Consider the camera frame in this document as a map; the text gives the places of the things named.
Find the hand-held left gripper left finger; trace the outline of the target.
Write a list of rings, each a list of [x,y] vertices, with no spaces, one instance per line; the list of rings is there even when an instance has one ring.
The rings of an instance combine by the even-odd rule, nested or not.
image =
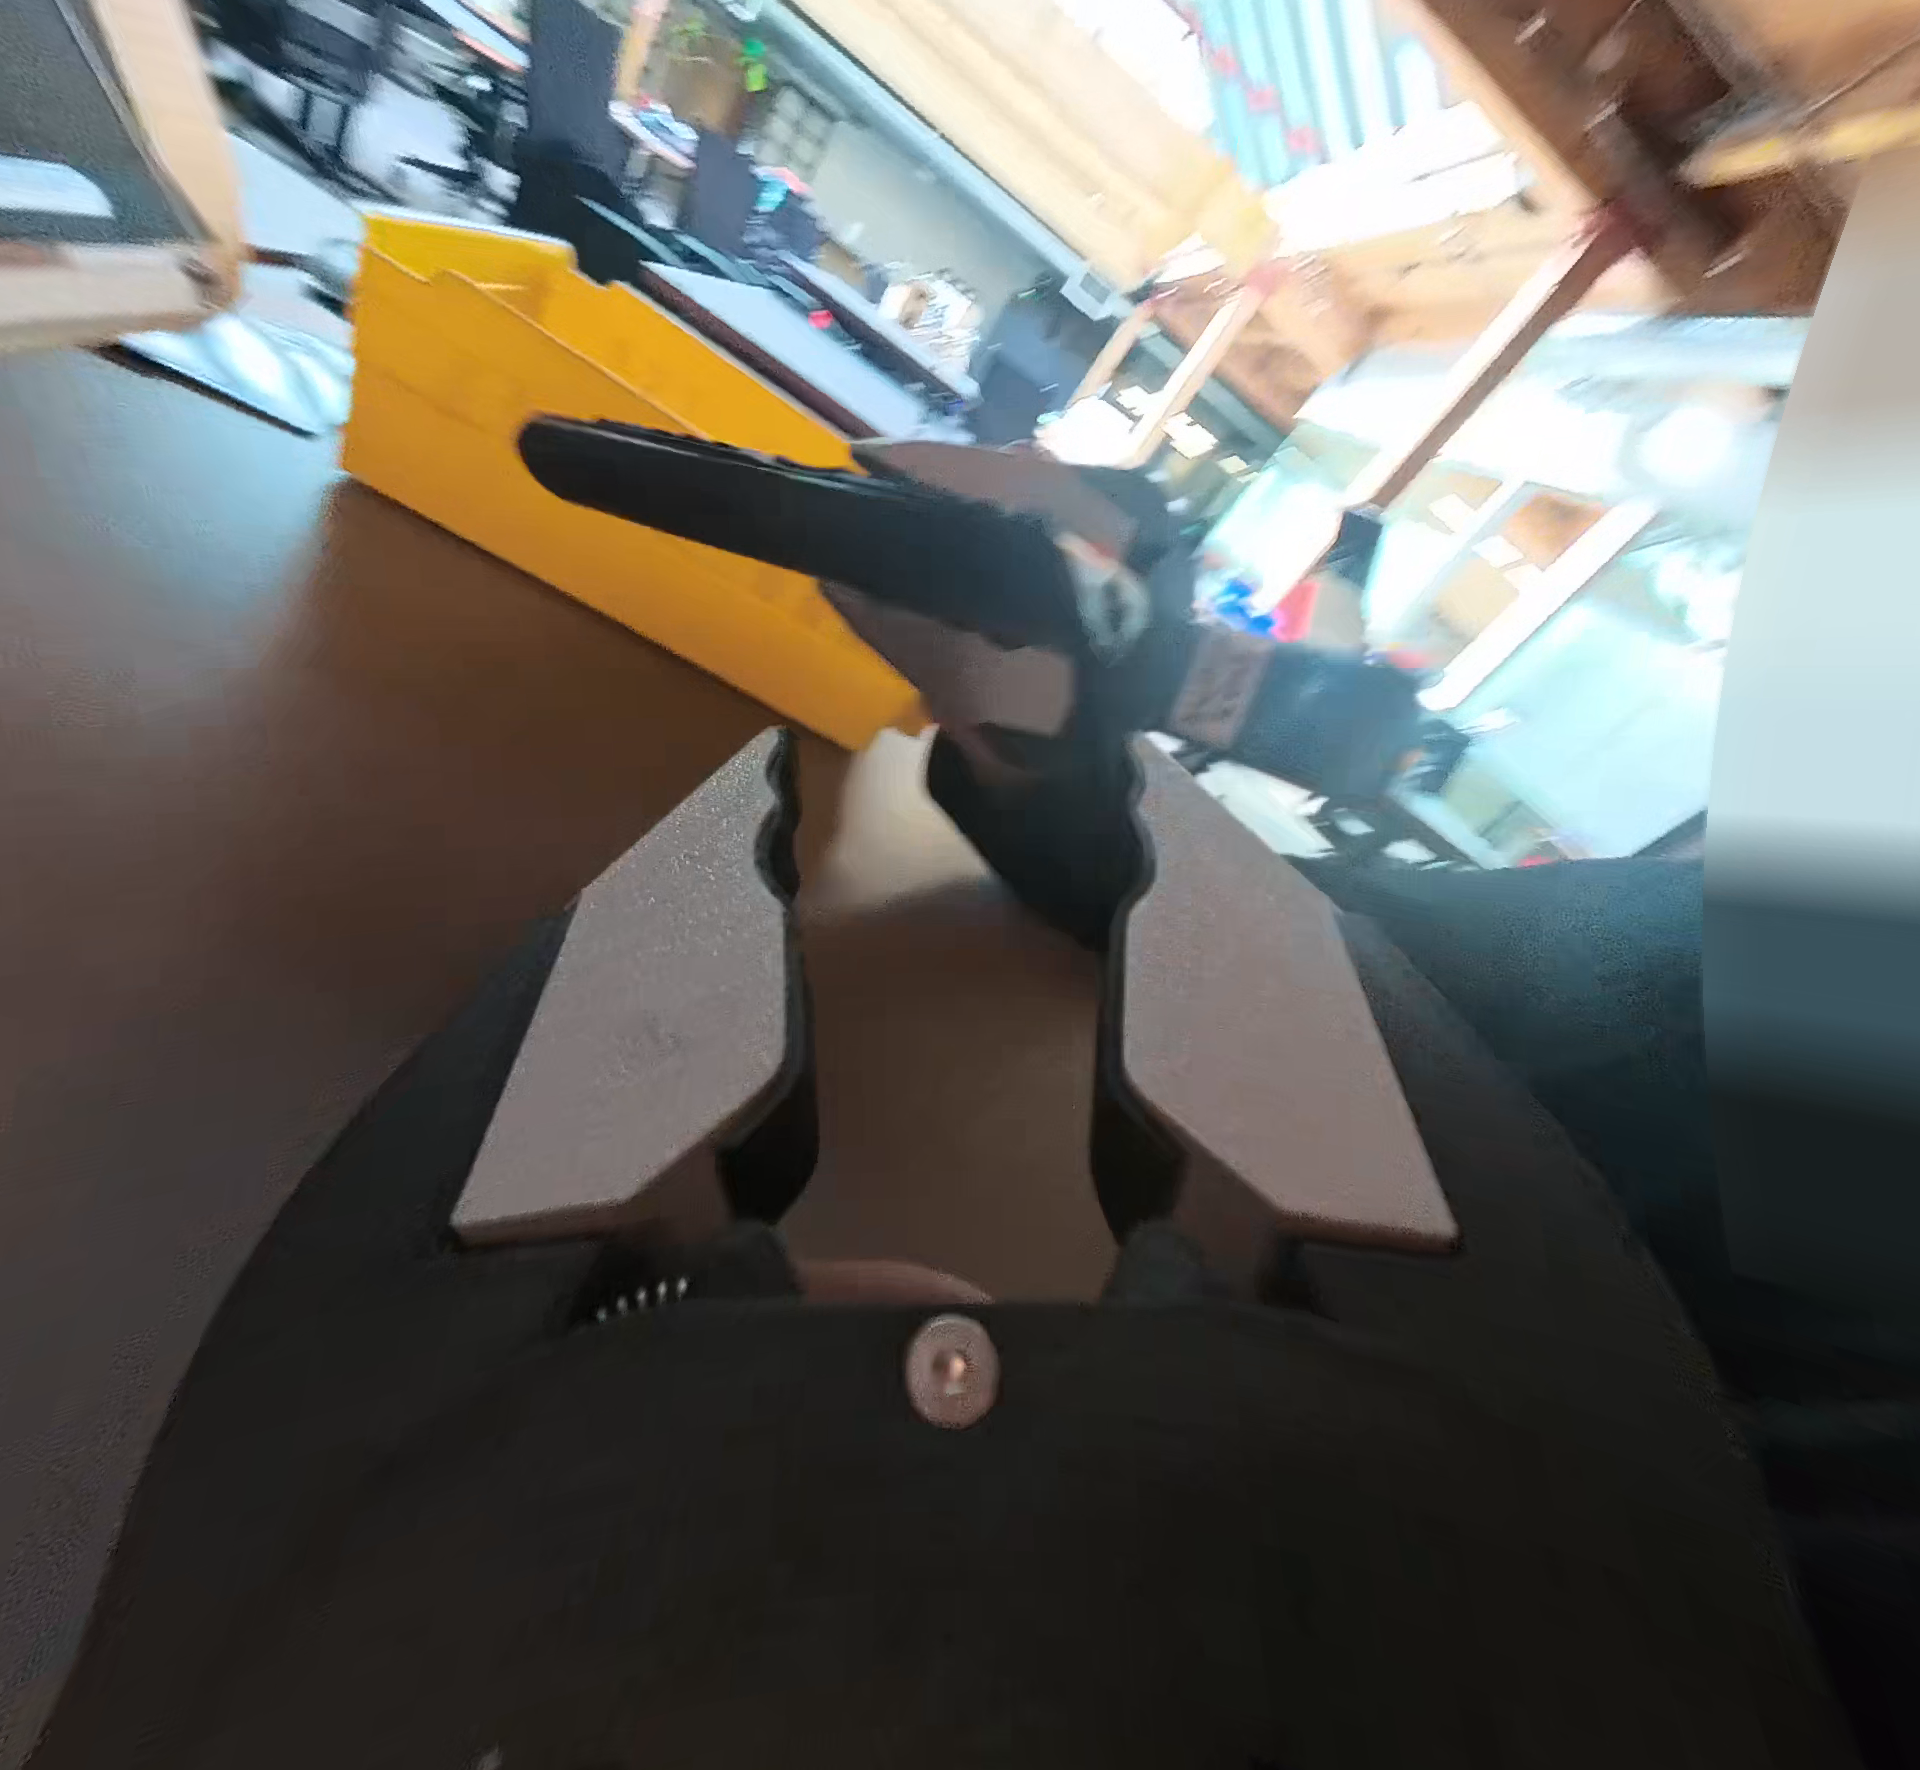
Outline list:
[[[777,1226],[821,1155],[798,752],[769,729],[596,877],[451,1216],[468,1249]]]

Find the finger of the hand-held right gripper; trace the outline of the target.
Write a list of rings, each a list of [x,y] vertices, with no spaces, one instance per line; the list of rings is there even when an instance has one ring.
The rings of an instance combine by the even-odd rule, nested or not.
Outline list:
[[[1076,668],[1064,653],[1005,647],[857,590],[835,590],[828,605],[938,727],[1052,740],[1072,719]]]
[[[1145,531],[1137,472],[1068,462],[1032,443],[857,438],[853,462],[877,478],[1043,518],[1111,558],[1124,558]]]

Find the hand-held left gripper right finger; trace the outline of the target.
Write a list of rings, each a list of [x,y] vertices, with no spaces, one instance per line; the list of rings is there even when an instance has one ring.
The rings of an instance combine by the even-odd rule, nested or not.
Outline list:
[[[1147,738],[1102,962],[1093,1184],[1117,1243],[1444,1257],[1461,1226],[1333,901]]]

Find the silver metal cutter tool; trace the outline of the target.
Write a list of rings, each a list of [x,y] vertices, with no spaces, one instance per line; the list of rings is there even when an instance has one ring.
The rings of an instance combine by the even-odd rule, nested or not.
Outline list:
[[[538,416],[519,457],[564,505],[857,592],[1005,648],[1122,663],[1190,616],[1194,574],[1153,480],[1145,531],[1111,557],[1044,518],[855,460],[807,465],[715,438]]]

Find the yellow plastic bin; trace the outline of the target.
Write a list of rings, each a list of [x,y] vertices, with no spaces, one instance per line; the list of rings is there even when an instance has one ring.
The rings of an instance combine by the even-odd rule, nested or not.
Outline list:
[[[851,440],[574,253],[396,208],[363,214],[350,288],[357,482],[842,750],[921,735],[921,697],[814,582],[542,491],[519,452],[544,414],[853,465]]]

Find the dark top office table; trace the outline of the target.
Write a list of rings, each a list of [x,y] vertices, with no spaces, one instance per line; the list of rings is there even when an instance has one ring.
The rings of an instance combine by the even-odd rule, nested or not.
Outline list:
[[[628,285],[855,443],[964,433],[772,290],[654,262],[641,264]]]

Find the group of black office chairs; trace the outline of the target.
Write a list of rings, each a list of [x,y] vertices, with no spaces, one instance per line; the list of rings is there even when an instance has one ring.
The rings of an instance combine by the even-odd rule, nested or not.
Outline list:
[[[634,197],[637,160],[699,137],[642,94],[672,0],[201,0],[225,85],[336,188],[431,179],[467,213],[571,237],[576,195]]]

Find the black flat pad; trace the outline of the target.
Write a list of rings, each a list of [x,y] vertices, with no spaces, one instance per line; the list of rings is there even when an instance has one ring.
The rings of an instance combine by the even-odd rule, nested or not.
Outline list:
[[[94,357],[304,438],[341,433],[353,411],[353,338],[326,310],[299,321],[229,310],[122,335],[96,344]]]

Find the black wooden book stand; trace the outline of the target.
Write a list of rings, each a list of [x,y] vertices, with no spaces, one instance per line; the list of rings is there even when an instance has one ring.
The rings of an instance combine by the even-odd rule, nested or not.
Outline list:
[[[2,0],[2,352],[192,329],[243,287],[187,0]]]

